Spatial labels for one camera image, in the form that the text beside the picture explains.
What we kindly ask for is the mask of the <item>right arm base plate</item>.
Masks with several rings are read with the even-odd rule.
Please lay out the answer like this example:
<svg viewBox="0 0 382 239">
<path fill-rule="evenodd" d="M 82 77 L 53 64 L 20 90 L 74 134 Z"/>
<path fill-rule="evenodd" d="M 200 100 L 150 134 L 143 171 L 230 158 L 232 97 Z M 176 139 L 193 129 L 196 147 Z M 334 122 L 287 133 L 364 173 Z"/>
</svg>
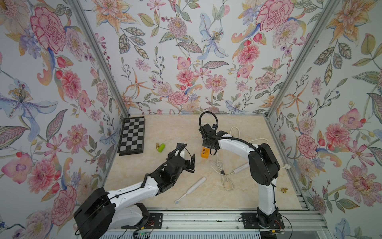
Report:
<svg viewBox="0 0 382 239">
<path fill-rule="evenodd" d="M 242 213 L 240 221 L 244 229 L 280 230 L 285 228 L 280 214 L 267 216 L 258 213 Z"/>
</svg>

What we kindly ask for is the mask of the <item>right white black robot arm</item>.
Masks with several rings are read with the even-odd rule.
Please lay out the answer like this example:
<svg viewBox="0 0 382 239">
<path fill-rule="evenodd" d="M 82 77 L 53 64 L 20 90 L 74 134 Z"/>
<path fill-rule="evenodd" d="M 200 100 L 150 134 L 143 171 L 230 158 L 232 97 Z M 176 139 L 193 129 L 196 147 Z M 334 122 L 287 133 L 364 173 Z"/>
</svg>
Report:
<svg viewBox="0 0 382 239">
<path fill-rule="evenodd" d="M 228 150 L 248 160 L 250 174 L 259 189 L 258 220 L 264 225 L 275 220 L 279 215 L 275 187 L 281 167 L 271 147 L 266 143 L 254 145 L 224 131 L 217 132 L 209 124 L 200 125 L 199 132 L 203 147 Z"/>
</svg>

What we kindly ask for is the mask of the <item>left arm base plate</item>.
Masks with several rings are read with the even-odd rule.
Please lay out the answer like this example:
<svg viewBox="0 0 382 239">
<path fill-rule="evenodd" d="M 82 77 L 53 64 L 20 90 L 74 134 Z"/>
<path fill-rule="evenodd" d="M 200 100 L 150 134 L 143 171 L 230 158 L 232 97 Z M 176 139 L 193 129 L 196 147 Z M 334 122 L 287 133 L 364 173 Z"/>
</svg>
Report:
<svg viewBox="0 0 382 239">
<path fill-rule="evenodd" d="M 122 229 L 137 230 L 137 229 L 162 229 L 163 213 L 150 213 L 149 216 L 144 216 L 141 221 L 135 226 L 123 226 Z"/>
</svg>

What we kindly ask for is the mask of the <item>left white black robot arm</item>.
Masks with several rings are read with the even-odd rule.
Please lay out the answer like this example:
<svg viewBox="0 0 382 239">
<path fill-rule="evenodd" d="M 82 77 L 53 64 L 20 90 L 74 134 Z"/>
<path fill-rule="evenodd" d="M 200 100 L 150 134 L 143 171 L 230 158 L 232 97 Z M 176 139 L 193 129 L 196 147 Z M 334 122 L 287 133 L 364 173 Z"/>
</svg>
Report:
<svg viewBox="0 0 382 239">
<path fill-rule="evenodd" d="M 105 191 L 102 187 L 96 189 L 74 213 L 78 227 L 75 235 L 83 239 L 99 239 L 113 228 L 143 227 L 150 214 L 141 201 L 171 189 L 182 172 L 196 171 L 195 155 L 191 154 L 186 160 L 187 154 L 190 154 L 187 144 L 178 143 L 166 161 L 145 174 L 142 182 L 114 191 Z"/>
</svg>

